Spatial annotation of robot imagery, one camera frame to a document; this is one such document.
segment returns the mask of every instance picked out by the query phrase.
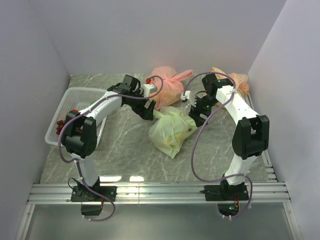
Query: plastic basket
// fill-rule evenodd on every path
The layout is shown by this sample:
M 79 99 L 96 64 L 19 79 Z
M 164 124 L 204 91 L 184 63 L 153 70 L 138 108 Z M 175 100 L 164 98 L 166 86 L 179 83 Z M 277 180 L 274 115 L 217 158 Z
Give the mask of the plastic basket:
M 80 111 L 89 107 L 93 102 L 99 100 L 106 91 L 107 90 L 100 88 L 89 87 L 71 87 L 65 91 L 45 134 L 44 139 L 46 143 L 58 146 L 59 135 L 56 133 L 58 127 L 57 122 L 60 120 L 66 120 L 67 113 L 73 109 Z M 103 121 L 96 128 L 97 146 L 99 144 L 105 122 L 106 119 L 103 119 Z

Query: red object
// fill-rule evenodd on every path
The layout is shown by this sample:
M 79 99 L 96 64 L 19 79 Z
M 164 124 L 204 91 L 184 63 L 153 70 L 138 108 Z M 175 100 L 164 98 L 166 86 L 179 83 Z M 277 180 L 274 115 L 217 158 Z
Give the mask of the red object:
M 60 120 L 60 121 L 57 121 L 56 124 L 58 125 L 58 127 L 56 128 L 57 131 L 55 133 L 60 135 L 62 128 L 66 124 L 66 121 Z

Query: orange plastic bag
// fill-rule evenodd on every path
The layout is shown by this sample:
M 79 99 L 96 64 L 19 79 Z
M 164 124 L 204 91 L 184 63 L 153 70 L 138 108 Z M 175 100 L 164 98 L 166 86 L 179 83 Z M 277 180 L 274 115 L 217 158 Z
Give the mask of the orange plastic bag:
M 162 107 L 169 106 L 179 101 L 181 94 L 185 90 L 181 81 L 186 80 L 193 74 L 193 70 L 177 73 L 177 71 L 170 66 L 161 66 L 155 68 L 152 71 L 152 75 L 158 75 L 164 80 L 161 92 L 157 96 L 150 99 L 151 101 L 156 101 L 155 108 L 159 110 Z M 161 81 L 159 79 L 155 79 L 155 81 L 152 80 L 151 83 L 160 89 Z
M 219 68 L 212 67 L 211 72 L 218 72 L 222 74 L 226 74 L 224 71 L 220 70 Z M 231 78 L 235 81 L 235 89 L 238 91 L 238 93 L 243 93 L 244 95 L 247 95 L 249 93 L 249 83 L 248 83 L 248 76 L 245 74 L 237 74 L 237 73 L 230 73 L 228 74 Z M 216 74 L 215 75 L 217 79 L 225 79 L 225 76 Z

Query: robotic arm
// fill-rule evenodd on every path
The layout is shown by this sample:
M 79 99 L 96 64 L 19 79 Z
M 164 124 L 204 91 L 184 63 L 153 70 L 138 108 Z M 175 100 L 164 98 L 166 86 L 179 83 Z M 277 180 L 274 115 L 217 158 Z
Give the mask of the robotic arm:
M 204 97 L 200 98 L 191 91 L 181 95 L 183 102 L 190 101 L 189 116 L 194 119 L 197 127 L 205 123 L 201 115 L 209 117 L 212 106 L 217 102 L 226 103 L 234 91 L 234 85 L 228 78 L 218 80 L 215 74 L 207 74 L 202 79 L 202 84 L 207 93 Z M 246 175 L 252 163 L 268 148 L 269 119 L 266 115 L 259 115 L 250 108 L 237 92 L 225 108 L 233 118 L 236 129 L 232 139 L 234 156 L 224 177 Z M 232 199 L 243 192 L 245 181 L 243 175 L 221 181 L 221 195 L 226 199 Z
M 123 82 L 113 85 L 107 89 L 107 92 L 94 104 L 80 112 L 70 111 L 66 116 L 66 123 L 72 123 L 62 133 L 61 143 L 73 158 L 79 159 L 79 165 L 82 177 L 87 185 L 91 188 L 98 188 L 100 181 L 97 174 L 93 152 L 97 146 L 97 126 L 111 112 L 120 108 L 122 105 L 129 105 L 132 110 L 144 120 L 153 120 L 153 111 L 156 102 L 149 102 L 147 99 L 132 99 L 121 96 L 106 98 L 111 95 L 124 95 L 131 97 L 148 97 L 150 94 L 157 92 L 157 87 L 153 84 L 143 84 L 138 79 L 125 75 Z M 93 106 L 102 102 L 91 111 Z M 82 116 L 76 120 L 77 116 L 89 111 L 86 116 Z M 84 187 L 78 184 L 82 191 L 86 191 Z

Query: white enclosure wall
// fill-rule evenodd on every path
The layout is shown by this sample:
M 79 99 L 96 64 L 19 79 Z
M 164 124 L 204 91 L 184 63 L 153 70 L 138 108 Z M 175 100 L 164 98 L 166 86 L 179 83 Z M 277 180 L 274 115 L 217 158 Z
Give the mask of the white enclosure wall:
M 320 2 L 288 0 L 249 71 L 255 107 L 270 118 L 269 153 L 304 239 L 320 237 Z
M 69 76 L 27 0 L 0 1 L 0 239 L 16 235 Z
M 286 0 L 30 0 L 70 74 L 247 74 Z

